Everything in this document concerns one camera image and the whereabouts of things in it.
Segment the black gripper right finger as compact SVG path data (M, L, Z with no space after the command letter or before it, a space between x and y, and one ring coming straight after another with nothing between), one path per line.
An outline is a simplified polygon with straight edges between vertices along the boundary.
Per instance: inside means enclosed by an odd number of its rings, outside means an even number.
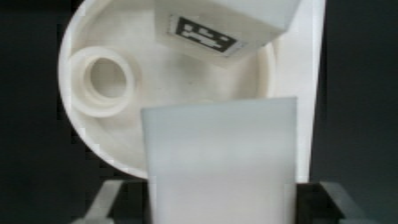
M372 224L340 183L297 185L296 224Z

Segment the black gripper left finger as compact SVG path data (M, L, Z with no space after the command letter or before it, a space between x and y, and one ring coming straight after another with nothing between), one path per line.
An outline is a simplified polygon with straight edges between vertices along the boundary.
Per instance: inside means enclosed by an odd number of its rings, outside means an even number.
M148 182L107 180L88 213L72 224L152 224Z

